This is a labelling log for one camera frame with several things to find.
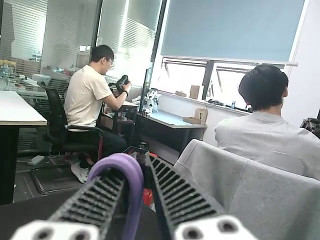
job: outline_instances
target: black hair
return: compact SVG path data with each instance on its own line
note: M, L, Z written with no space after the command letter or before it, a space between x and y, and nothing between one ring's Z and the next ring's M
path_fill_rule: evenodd
M282 104L288 83L287 75L278 67L262 64L245 74L238 92L252 110L265 110Z
M95 46L91 51L91 61L90 62L99 62L100 59L106 58L107 60L113 61L115 58L114 51L111 47L107 45Z

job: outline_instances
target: white t-shirt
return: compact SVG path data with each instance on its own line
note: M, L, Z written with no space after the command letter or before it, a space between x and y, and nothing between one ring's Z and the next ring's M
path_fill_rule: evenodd
M102 102L112 92L104 76L84 66L71 77L64 110L68 125L95 127Z
M215 128L218 148L287 172L320 180L320 139L281 116L254 112Z

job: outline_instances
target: black pants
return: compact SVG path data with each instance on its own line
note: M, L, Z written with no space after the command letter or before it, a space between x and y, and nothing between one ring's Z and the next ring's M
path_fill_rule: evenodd
M102 130L102 158L107 157L111 154L122 153L127 149L128 145L124 138L119 135L113 134L106 130ZM97 151L89 152L91 160L95 163L98 159L98 146L99 146L99 135L91 131L69 131L68 142L79 143L79 144L94 144L97 146Z

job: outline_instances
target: neck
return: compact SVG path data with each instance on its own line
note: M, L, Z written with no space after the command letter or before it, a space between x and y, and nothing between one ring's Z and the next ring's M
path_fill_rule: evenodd
M96 72L100 73L100 68L99 68L97 62L91 61L89 63L89 66L92 67Z
M262 112L262 113L268 113L268 114L281 116L281 107L282 107L281 105L271 106L268 109L261 109L261 110L258 110L257 112Z

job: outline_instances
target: white sneaker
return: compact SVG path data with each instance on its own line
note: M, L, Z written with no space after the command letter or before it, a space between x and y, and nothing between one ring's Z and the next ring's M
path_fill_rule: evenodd
M79 161L71 165L71 172L78 178L81 183L85 184L87 182L89 168L81 168Z

